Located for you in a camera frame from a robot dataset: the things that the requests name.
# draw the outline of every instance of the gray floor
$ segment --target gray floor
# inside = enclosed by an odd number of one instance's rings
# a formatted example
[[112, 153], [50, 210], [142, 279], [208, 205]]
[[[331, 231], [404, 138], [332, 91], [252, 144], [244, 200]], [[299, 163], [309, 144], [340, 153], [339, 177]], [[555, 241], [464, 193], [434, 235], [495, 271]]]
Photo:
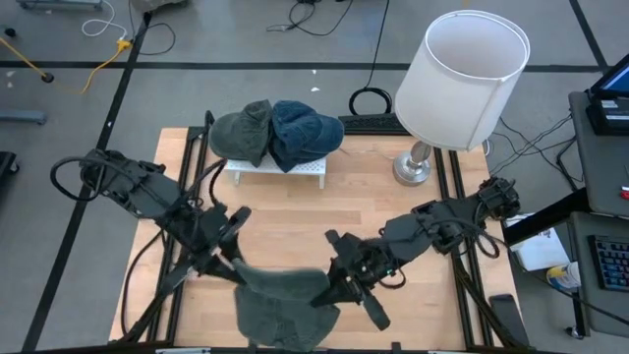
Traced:
[[[126, 0], [110, 0], [116, 23], [128, 29]], [[624, 0], [579, 0], [608, 63], [629, 50]], [[311, 37], [299, 31], [268, 33], [272, 24], [284, 24], [292, 0], [193, 0], [187, 8], [158, 12], [152, 24], [165, 22], [178, 34], [175, 48], [161, 56], [141, 56], [157, 62], [359, 62], [372, 60], [383, 0], [357, 0], [338, 30], [328, 37]], [[380, 63], [408, 63], [429, 22], [461, 0], [394, 0], [382, 37]], [[344, 11], [346, 3], [323, 0], [310, 26], [326, 30]], [[470, 6], [503, 15], [519, 24], [532, 43], [530, 64], [596, 65], [568, 0], [471, 0]], [[109, 13], [64, 10], [51, 13], [39, 6], [24, 11], [12, 1], [0, 2], [0, 24], [20, 33], [16, 46], [33, 60], [102, 61], [115, 50], [120, 36], [109, 29], [96, 38], [84, 37], [81, 23]], [[136, 26], [141, 16], [134, 13]], [[170, 40], [163, 28], [151, 30], [145, 51], [164, 48]], [[0, 48], [0, 61], [14, 60]], [[127, 54], [119, 61], [127, 60]], [[85, 69], [49, 69], [57, 81], [80, 87]], [[96, 76], [83, 96], [67, 94], [42, 83], [27, 69], [0, 69], [0, 107], [41, 109], [49, 116], [45, 126], [0, 123], [0, 150], [19, 155], [22, 171], [3, 191], [0, 205], [0, 352], [22, 348], [30, 321], [63, 238], [74, 204], [60, 195], [48, 180], [54, 161], [84, 154], [93, 148], [118, 87], [122, 70], [106, 69]], [[299, 99], [329, 115], [349, 114], [347, 99], [362, 87], [369, 72], [360, 70], [149, 70], [137, 69], [124, 97], [109, 142], [134, 158], [151, 159], [162, 127], [201, 123], [203, 112], [214, 115], [240, 109], [268, 98]], [[377, 71], [372, 84], [395, 92], [404, 72]], [[525, 73], [504, 111], [507, 124], [528, 138], [549, 128], [568, 114], [567, 94], [590, 86], [598, 74]], [[360, 97], [361, 112], [378, 112], [383, 103]], [[501, 125], [517, 147], [524, 143]], [[574, 133], [566, 124], [546, 137], [541, 147], [568, 139]], [[491, 139], [490, 167], [511, 153], [506, 140]], [[557, 149], [550, 150], [553, 158]], [[573, 176], [581, 176], [578, 155], [565, 156]], [[77, 170], [62, 173], [71, 190], [79, 189]], [[538, 155], [523, 157], [504, 168], [500, 176], [517, 179], [524, 211], [538, 210], [569, 193], [562, 177]], [[68, 266], [39, 340], [39, 349], [104, 343], [107, 340], [123, 280], [131, 236], [136, 222], [109, 201], [87, 207]], [[571, 302], [523, 274], [516, 285], [528, 333], [540, 349], [573, 353], [625, 351], [629, 340], [601, 333], [584, 341], [567, 337], [563, 328], [573, 324]]]

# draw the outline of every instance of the yellow cable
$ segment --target yellow cable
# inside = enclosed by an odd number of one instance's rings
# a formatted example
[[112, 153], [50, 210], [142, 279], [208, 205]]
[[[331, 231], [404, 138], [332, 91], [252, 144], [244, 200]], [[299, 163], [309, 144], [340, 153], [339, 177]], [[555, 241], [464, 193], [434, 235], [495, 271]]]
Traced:
[[37, 68], [36, 66], [34, 66], [34, 64], [32, 64], [30, 62], [29, 59], [27, 59], [26, 56], [22, 55], [22, 53], [20, 53], [18, 51], [18, 49], [14, 48], [11, 44], [9, 44], [9, 42], [7, 42], [3, 37], [0, 36], [0, 42], [2, 44], [4, 44], [7, 48], [9, 48], [9, 50], [11, 50], [13, 52], [13, 54], [17, 55], [20, 59], [22, 59], [23, 62], [27, 63], [27, 65], [29, 65], [33, 70], [37, 71], [37, 73], [39, 73], [39, 75], [41, 75], [42, 77], [46, 77], [46, 73], [42, 72], [39, 68]]
[[[20, 59], [22, 59], [22, 61], [27, 63], [27, 65], [29, 65], [33, 70], [37, 71], [37, 73], [42, 78], [45, 78], [47, 76], [46, 73], [44, 73], [39, 68], [37, 68], [34, 64], [32, 64], [30, 62], [30, 60], [26, 56], [24, 56], [22, 53], [20, 53], [20, 51], [18, 51], [18, 49], [14, 48], [11, 44], [9, 44], [3, 37], [0, 37], [0, 43], [4, 44], [7, 48], [9, 48], [9, 50], [11, 50], [15, 55], [17, 55]], [[106, 67], [107, 65], [109, 65], [114, 60], [116, 60], [116, 58], [118, 58], [120, 56], [120, 54], [122, 54], [123, 51], [131, 48], [131, 45], [132, 45], [130, 41], [123, 40], [123, 39], [118, 39], [117, 43], [118, 43], [118, 50], [116, 50], [116, 54], [114, 54], [114, 56], [109, 58], [104, 63], [98, 65], [94, 70], [91, 71], [91, 73], [89, 73], [89, 77], [87, 78], [86, 85], [83, 87], [83, 89], [81, 91], [74, 91], [71, 88], [66, 88], [64, 85], [59, 84], [56, 81], [53, 82], [53, 83], [56, 84], [58, 87], [68, 91], [69, 93], [74, 93], [74, 94], [84, 94], [84, 93], [86, 93], [87, 89], [89, 89], [89, 86], [91, 85], [91, 79], [93, 79], [93, 77], [96, 74], [96, 72], [98, 70]]]

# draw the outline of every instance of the wooden table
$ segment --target wooden table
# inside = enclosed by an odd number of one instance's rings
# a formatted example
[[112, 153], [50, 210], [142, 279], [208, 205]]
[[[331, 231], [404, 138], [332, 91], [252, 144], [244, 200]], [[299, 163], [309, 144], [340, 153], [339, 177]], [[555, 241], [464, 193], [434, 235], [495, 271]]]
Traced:
[[[165, 174], [173, 179], [179, 176], [186, 134], [185, 128], [166, 128], [161, 132], [154, 161], [164, 163]], [[342, 149], [327, 159], [326, 183], [322, 190], [315, 177], [309, 176], [245, 174], [240, 186], [235, 186], [229, 176], [221, 175], [216, 184], [216, 197], [230, 207], [230, 212], [239, 206], [253, 210], [240, 236], [248, 263], [265, 268], [318, 266], [327, 271], [329, 259], [335, 254], [323, 235], [326, 230], [332, 228], [340, 234], [351, 232], [365, 238], [375, 237], [386, 220], [409, 212], [411, 207], [440, 200], [434, 163], [429, 179], [416, 188], [399, 185], [391, 173], [392, 158], [410, 148], [413, 142], [410, 137], [346, 137]], [[216, 159], [209, 153], [206, 165]], [[444, 159], [453, 195], [447, 153]], [[483, 150], [479, 147], [460, 153], [459, 160], [465, 191], [474, 194], [488, 178]], [[209, 204], [208, 180], [201, 188], [206, 205]], [[130, 261], [157, 231], [152, 221], [140, 221]], [[488, 231], [501, 237], [497, 222], [489, 222]], [[162, 253], [161, 244], [155, 243], [133, 273], [127, 326], [133, 324], [153, 297]], [[479, 264], [487, 297], [500, 293], [516, 296], [504, 252], [497, 260], [479, 254]], [[341, 316], [320, 347], [387, 349], [391, 342], [397, 341], [404, 349], [464, 349], [450, 258], [429, 249], [405, 265], [404, 270], [408, 283], [402, 289], [376, 287], [373, 292], [391, 319], [387, 330], [378, 331], [363, 307], [339, 304]], [[236, 325], [233, 289], [234, 284], [209, 276], [187, 280], [175, 344], [246, 347], [248, 340]], [[469, 302], [476, 343], [481, 344], [478, 312], [474, 303]], [[158, 338], [164, 337], [169, 311], [167, 302], [162, 309]], [[112, 339], [121, 336], [119, 316], [120, 305], [111, 329]]]

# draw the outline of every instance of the computer screen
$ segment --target computer screen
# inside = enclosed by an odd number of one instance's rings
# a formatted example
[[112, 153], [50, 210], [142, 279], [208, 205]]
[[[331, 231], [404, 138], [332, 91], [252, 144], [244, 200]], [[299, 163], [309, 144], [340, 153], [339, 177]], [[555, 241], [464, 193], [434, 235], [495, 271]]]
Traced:
[[629, 64], [625, 65], [622, 70], [619, 70], [616, 75], [609, 78], [600, 88], [629, 93]]

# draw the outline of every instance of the white lampshade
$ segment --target white lampshade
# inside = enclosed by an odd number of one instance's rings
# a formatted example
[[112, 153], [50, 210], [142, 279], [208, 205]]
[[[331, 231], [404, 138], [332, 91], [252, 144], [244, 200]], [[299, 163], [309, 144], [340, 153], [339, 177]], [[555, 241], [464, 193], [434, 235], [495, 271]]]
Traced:
[[497, 15], [439, 17], [395, 95], [400, 123], [433, 147], [474, 148], [495, 128], [530, 49], [525, 33]]

